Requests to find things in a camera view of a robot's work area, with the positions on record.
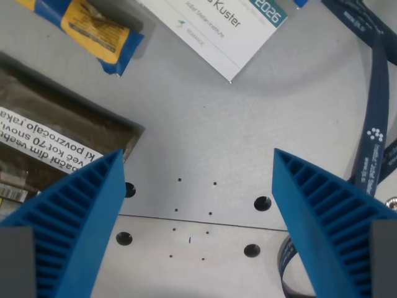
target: table surface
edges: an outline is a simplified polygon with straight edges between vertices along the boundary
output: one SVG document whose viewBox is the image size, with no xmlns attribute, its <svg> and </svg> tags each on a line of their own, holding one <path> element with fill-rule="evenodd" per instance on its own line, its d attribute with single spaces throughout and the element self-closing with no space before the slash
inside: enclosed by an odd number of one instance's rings
<svg viewBox="0 0 397 298">
<path fill-rule="evenodd" d="M 274 201 L 265 212 L 254 201 L 273 200 L 274 148 L 350 176 L 370 49 L 311 0 L 230 84 L 134 0 L 93 2 L 120 22 L 143 22 L 145 42 L 121 78 L 49 22 L 0 2 L 0 50 L 146 128 L 125 164 L 136 195 L 123 204 L 92 296 L 282 298 L 276 256 L 286 227 Z M 397 29 L 396 1 L 373 8 Z M 397 68 L 389 70 L 395 82 Z M 397 137 L 394 84 L 390 94 L 387 144 Z M 379 185 L 377 199 L 397 194 L 396 177 Z M 131 245 L 115 241 L 122 231 Z M 251 259 L 243 250 L 252 243 L 261 253 Z M 298 258 L 287 279 L 312 291 Z"/>
</svg>

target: white label with text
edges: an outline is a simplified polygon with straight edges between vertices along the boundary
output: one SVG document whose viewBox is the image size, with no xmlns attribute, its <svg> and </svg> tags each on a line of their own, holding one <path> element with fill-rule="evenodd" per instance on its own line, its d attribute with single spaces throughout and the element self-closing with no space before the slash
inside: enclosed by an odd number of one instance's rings
<svg viewBox="0 0 397 298">
<path fill-rule="evenodd" d="M 102 156 L 42 124 L 3 107 L 0 107 L 0 142 L 68 174 Z"/>
</svg>

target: gray metal table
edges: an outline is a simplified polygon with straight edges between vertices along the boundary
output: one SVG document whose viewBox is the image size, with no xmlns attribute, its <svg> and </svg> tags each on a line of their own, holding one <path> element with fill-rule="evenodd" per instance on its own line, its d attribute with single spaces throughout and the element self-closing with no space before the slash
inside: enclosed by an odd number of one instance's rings
<svg viewBox="0 0 397 298">
<path fill-rule="evenodd" d="M 149 36 L 121 78 L 47 21 L 0 2 L 0 50 L 146 127 L 125 165 L 136 195 L 121 214 L 133 216 L 119 217 L 92 296 L 282 298 L 275 258 L 286 228 L 274 201 L 265 212 L 254 201 L 271 197 L 275 147 L 349 177 L 370 49 L 311 0 L 230 84 L 133 0 L 101 2 L 137 9 Z M 397 29 L 397 2 L 377 2 Z M 391 84 L 388 143 L 397 137 L 396 97 Z M 380 185 L 379 200 L 397 194 L 396 178 Z M 115 241 L 122 231 L 131 245 Z M 261 247 L 257 258 L 243 254 L 251 243 Z M 299 259 L 286 278 L 312 291 Z"/>
</svg>

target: snack package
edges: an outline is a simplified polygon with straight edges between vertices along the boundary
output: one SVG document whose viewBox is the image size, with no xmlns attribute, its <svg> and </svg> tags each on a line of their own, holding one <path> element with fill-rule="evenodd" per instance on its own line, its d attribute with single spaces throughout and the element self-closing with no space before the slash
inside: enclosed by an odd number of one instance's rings
<svg viewBox="0 0 397 298">
<path fill-rule="evenodd" d="M 143 35 L 106 19 L 86 0 L 16 0 L 93 54 L 108 74 L 122 75 Z"/>
<path fill-rule="evenodd" d="M 140 125 L 1 58 L 1 198 L 24 202 L 119 148 L 128 158 L 143 132 Z"/>
</svg>

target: dark brown package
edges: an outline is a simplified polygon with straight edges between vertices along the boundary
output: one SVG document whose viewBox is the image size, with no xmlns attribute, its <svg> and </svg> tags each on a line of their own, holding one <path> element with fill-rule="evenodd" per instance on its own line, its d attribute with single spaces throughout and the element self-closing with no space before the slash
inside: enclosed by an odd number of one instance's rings
<svg viewBox="0 0 397 298">
<path fill-rule="evenodd" d="M 142 132 L 0 53 L 0 183 L 31 195 Z"/>
</svg>

